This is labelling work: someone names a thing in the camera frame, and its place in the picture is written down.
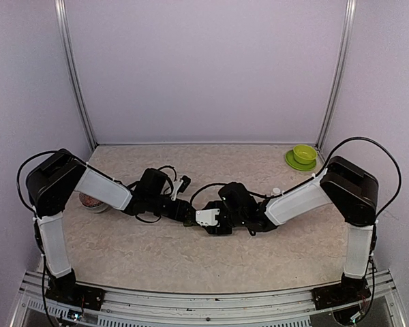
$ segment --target white backdrop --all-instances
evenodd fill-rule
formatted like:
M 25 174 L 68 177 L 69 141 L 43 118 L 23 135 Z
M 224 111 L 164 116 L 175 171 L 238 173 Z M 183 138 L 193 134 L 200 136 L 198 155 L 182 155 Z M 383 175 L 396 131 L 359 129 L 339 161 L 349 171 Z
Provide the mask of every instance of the white backdrop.
M 73 0 L 97 141 L 315 143 L 345 0 Z

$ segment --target bowl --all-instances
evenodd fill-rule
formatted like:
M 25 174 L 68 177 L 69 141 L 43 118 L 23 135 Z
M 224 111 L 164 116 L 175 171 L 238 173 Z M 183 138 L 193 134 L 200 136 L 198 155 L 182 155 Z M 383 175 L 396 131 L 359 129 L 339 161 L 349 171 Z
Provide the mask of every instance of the bowl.
M 294 146 L 294 159 L 301 165 L 309 165 L 317 157 L 317 152 L 315 149 L 306 144 L 299 144 Z

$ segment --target green plate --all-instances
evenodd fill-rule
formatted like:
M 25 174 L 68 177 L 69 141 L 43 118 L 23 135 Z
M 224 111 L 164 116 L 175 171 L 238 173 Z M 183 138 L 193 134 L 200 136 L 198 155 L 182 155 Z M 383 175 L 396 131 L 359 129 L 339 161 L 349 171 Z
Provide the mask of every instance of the green plate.
M 310 170 L 313 170 L 316 167 L 316 160 L 314 160 L 314 162 L 312 162 L 312 163 L 310 163 L 308 165 L 302 165 L 301 163 L 298 163 L 297 161 L 295 161 L 294 151 L 293 150 L 288 151 L 285 154 L 285 160 L 286 160 L 286 163 L 290 167 L 292 167 L 294 169 L 297 169 L 297 170 L 300 170 L 302 172 L 309 172 Z

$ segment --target metal frame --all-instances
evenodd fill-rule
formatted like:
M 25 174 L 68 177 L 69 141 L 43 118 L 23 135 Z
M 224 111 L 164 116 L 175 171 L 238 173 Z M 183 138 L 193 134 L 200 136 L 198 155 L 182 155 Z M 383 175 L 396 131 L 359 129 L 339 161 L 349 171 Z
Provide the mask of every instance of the metal frame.
M 79 79 L 77 76 L 76 64 L 74 62 L 73 48 L 71 43 L 70 31 L 68 29 L 67 12 L 65 10 L 65 0 L 55 0 L 56 16 L 59 25 L 59 31 L 61 33 L 62 45 L 65 51 L 65 59 L 67 62 L 68 72 L 70 73 L 70 80 L 76 98 L 77 109 L 80 120 L 82 121 L 83 129 L 87 137 L 88 145 L 91 151 L 94 151 L 98 143 L 95 139 L 95 134 L 89 115 L 83 100 L 82 89 L 80 87 Z
M 14 303 L 14 314 L 8 326 L 21 327 L 27 310 L 44 312 L 41 289 L 42 274 L 27 272 Z M 372 286 L 372 276 L 367 274 Z M 311 326 L 310 317 L 317 313 L 332 312 L 348 305 L 315 310 L 312 287 L 291 290 L 254 292 L 244 294 L 176 294 L 145 292 L 105 287 L 102 310 L 85 310 L 80 324 L 110 327 L 165 327 L 165 326 Z M 385 297 L 394 327 L 406 327 L 401 300 L 388 270 L 376 272 L 375 298 Z M 48 312 L 59 318 L 66 316 L 71 307 L 47 300 Z
M 316 141 L 316 146 L 321 151 L 329 131 L 333 113 L 336 108 L 336 101 L 339 95 L 339 88 L 341 87 L 342 76 L 344 75 L 344 68 L 348 54 L 348 47 L 350 45 L 350 37 L 353 28 L 354 12 L 356 10 L 356 0 L 347 0 L 346 16 L 344 19 L 344 28 L 342 30 L 341 45 L 339 47 L 338 62 L 333 77 L 332 89 L 327 103 L 326 114 L 322 122 L 320 134 Z

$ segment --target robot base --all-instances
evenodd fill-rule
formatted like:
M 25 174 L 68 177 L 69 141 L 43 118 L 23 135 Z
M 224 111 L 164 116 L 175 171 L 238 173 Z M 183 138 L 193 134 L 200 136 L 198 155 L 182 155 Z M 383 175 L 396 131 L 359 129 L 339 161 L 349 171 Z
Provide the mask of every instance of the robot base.
M 100 311 L 102 308 L 104 290 L 101 288 L 76 284 L 73 293 L 75 296 L 64 296 L 54 288 L 48 288 L 46 298 L 83 309 Z
M 358 302 L 371 296 L 367 280 L 351 279 L 345 276 L 339 284 L 317 287 L 312 290 L 315 309 L 323 310 Z

